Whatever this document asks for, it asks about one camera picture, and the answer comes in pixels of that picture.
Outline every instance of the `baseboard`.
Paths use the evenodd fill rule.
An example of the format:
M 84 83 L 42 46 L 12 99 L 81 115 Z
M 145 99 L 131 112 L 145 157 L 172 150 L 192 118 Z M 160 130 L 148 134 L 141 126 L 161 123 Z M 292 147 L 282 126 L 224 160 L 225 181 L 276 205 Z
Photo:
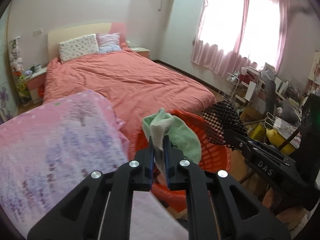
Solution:
M 172 65 L 170 65 L 170 64 L 168 64 L 168 63 L 165 63 L 165 62 L 163 62 L 163 61 L 161 61 L 161 60 L 154 60 L 153 62 L 155 62 L 155 63 L 160 63 L 160 64 L 162 64 L 162 65 L 165 65 L 165 66 L 169 67 L 169 68 L 172 68 L 172 69 L 174 69 L 175 71 L 177 71 L 177 72 L 179 72 L 179 73 L 181 73 L 181 74 L 183 74 L 183 75 L 185 75 L 185 76 L 187 76 L 187 77 L 189 77 L 189 78 L 192 78 L 193 80 L 199 82 L 200 84 L 202 84 L 202 85 L 204 85 L 204 86 L 212 89 L 213 91 L 215 91 L 215 92 L 217 92 L 217 93 L 219 92 L 219 89 L 217 89 L 217 88 L 214 87 L 213 85 L 207 83 L 206 81 L 203 81 L 202 79 L 200 79 L 200 78 L 198 78 L 198 77 L 196 77 L 196 76 L 194 76 L 194 75 L 191 75 L 191 74 L 188 73 L 188 72 L 185 72 L 184 70 L 182 70 L 182 69 L 180 69 L 180 68 L 177 68 L 177 67 L 175 67 L 175 66 L 172 66 Z

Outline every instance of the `wall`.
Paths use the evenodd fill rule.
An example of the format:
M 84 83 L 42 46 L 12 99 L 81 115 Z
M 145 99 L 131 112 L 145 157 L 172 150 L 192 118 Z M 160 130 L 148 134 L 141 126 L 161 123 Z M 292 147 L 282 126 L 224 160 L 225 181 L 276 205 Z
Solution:
M 158 57 L 161 30 L 168 17 L 168 0 L 12 0 L 8 41 L 21 36 L 25 67 L 48 63 L 47 33 L 51 29 L 98 22 L 125 22 L 133 46 L 151 50 Z M 44 33 L 33 36 L 43 28 Z
M 295 3 L 309 5 L 307 0 L 299 0 Z M 202 4 L 203 0 L 174 0 L 160 60 L 222 89 L 226 84 L 222 77 L 190 61 L 192 41 L 196 35 Z M 289 26 L 279 77 L 290 80 L 291 76 L 294 76 L 305 84 L 316 50 L 320 50 L 319 19 L 315 13 L 311 16 L 296 15 Z
M 11 81 L 11 73 L 8 67 L 7 52 L 7 17 L 8 8 L 0 19 L 0 116 L 2 121 L 7 121 L 17 114 L 15 91 Z

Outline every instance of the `screw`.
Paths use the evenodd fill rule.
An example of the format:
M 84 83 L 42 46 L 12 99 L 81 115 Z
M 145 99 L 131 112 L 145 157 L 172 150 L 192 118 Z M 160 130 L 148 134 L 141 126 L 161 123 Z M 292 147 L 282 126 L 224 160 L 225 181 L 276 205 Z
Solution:
M 93 179 L 98 179 L 100 177 L 101 177 L 100 171 L 94 171 L 93 173 L 91 173 L 91 178 L 93 178 Z
M 190 161 L 188 160 L 182 160 L 179 162 L 179 164 L 182 166 L 182 167 L 187 167 L 190 165 Z
M 220 171 L 218 171 L 218 176 L 220 177 L 220 178 L 225 178 L 226 176 L 228 176 L 228 172 L 227 171 L 225 171 L 225 170 L 220 170 Z
M 138 167 L 140 163 L 138 161 L 130 161 L 129 166 L 132 168 Z

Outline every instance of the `floral pillow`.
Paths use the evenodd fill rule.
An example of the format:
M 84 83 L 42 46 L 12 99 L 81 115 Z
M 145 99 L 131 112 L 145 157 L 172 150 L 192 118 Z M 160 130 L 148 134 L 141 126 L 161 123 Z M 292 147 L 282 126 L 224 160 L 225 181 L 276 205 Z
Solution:
M 121 50 L 120 33 L 101 34 L 97 33 L 97 41 L 100 53 L 109 53 Z
M 59 43 L 61 63 L 81 56 L 99 53 L 96 34 L 84 35 Z

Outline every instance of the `drawer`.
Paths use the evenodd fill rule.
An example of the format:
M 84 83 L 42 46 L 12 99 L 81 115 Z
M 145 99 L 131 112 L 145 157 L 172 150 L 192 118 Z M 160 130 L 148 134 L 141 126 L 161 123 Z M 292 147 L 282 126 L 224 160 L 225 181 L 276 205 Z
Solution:
M 45 83 L 46 76 L 47 76 L 46 73 L 44 73 L 41 76 L 37 76 L 34 79 L 27 81 L 28 90 L 31 91 L 43 85 Z
M 140 56 L 149 58 L 149 52 L 148 52 L 148 51 L 138 52 L 138 54 L 139 54 Z

